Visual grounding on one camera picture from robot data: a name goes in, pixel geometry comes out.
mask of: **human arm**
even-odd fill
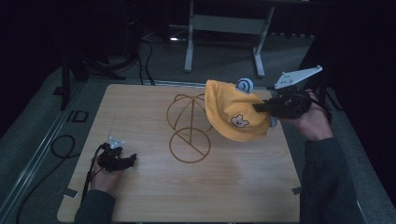
[[[299,119],[281,121],[293,125],[308,140],[304,145],[300,223],[362,223],[346,157],[323,109],[312,104]]]
[[[74,223],[102,224],[111,223],[116,199],[111,195],[123,171],[109,173],[97,164],[93,166],[94,177],[91,190],[88,191],[80,208],[76,212]]]

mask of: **yellow cloth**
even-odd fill
[[[205,85],[207,118],[219,133],[234,141],[245,142],[265,137],[270,127],[269,113],[258,113],[253,104],[262,103],[254,93],[244,93],[235,84],[208,80]]]

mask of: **wooden table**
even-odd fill
[[[246,143],[229,140],[212,129],[207,132],[210,151],[196,163],[184,163],[172,155],[169,142],[175,130],[166,118],[168,106],[178,94],[195,96],[204,91],[195,87],[110,85],[68,186],[79,194],[76,199],[64,197],[59,220],[74,220],[90,159],[111,135],[125,141],[122,157],[137,153],[138,158],[116,189],[114,221],[298,221],[300,198],[292,190],[300,187],[300,181],[280,124],[269,130],[266,138]],[[270,97],[268,91],[254,92],[262,99]],[[184,105],[174,104],[169,118],[175,118]],[[207,128],[205,113],[199,106],[195,109],[193,126]],[[178,128],[189,126],[188,110]],[[207,142],[200,134],[192,140],[196,147],[207,147]],[[186,153],[189,157],[193,150],[184,148],[178,156]]]

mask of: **human hand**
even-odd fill
[[[123,173],[123,170],[109,173],[98,164],[99,157],[95,158],[91,177],[91,189],[101,190],[107,193],[116,187],[117,181]]]
[[[309,92],[312,99],[317,100],[314,93]],[[300,134],[306,137],[309,141],[318,141],[333,137],[330,123],[327,120],[325,111],[319,105],[312,104],[308,112],[303,114],[298,119],[281,119],[281,122],[286,122],[293,125]]]

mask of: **sleeve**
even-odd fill
[[[111,223],[115,203],[116,199],[110,194],[92,189],[77,210],[74,223]]]
[[[305,143],[300,223],[362,223],[343,150],[335,138]]]

